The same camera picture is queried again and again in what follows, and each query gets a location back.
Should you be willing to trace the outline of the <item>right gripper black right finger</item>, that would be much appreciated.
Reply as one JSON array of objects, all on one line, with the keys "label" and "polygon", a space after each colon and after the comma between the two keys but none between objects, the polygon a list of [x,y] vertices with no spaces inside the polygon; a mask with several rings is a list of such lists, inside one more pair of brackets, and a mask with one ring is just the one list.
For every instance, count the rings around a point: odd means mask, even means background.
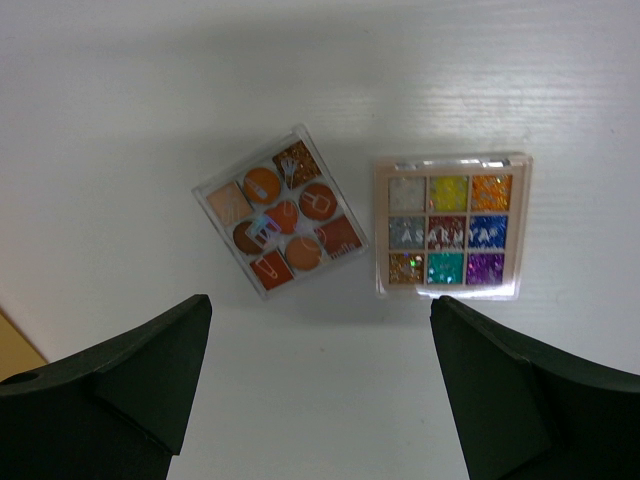
[{"label": "right gripper black right finger", "polygon": [[430,322],[470,478],[638,478],[637,375],[448,296],[432,302]]}]

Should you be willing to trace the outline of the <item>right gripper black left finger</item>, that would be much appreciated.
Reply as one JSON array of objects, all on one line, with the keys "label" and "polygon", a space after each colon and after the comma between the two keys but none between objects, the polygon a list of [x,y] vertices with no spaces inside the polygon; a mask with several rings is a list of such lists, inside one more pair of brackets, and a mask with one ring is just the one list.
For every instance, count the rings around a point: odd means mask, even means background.
[{"label": "right gripper black left finger", "polygon": [[210,329],[194,295],[128,332],[1,383],[4,479],[164,479]]}]

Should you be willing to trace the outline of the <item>orange drawer organizer box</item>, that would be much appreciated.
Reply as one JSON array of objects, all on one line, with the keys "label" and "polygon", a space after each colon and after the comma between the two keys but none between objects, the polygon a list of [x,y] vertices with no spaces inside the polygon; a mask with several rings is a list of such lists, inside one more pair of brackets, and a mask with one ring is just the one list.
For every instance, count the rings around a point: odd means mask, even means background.
[{"label": "orange drawer organizer box", "polygon": [[49,363],[46,357],[11,319],[4,307],[1,307],[0,334],[1,380]]}]

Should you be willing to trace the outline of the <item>beige glitter eyeshadow palette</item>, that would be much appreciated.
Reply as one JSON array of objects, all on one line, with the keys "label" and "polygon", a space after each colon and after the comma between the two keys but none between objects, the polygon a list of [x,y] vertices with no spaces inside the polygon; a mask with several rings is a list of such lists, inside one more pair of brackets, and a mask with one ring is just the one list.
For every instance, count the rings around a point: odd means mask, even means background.
[{"label": "beige glitter eyeshadow palette", "polygon": [[533,162],[522,152],[377,160],[378,296],[517,298]]}]

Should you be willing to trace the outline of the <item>clear orange eyeshadow palette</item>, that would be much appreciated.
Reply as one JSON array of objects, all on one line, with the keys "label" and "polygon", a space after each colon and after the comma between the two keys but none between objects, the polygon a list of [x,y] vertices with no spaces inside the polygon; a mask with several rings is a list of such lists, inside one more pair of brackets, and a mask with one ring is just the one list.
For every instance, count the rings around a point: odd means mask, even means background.
[{"label": "clear orange eyeshadow palette", "polygon": [[369,246],[303,124],[197,185],[192,194],[264,300]]}]

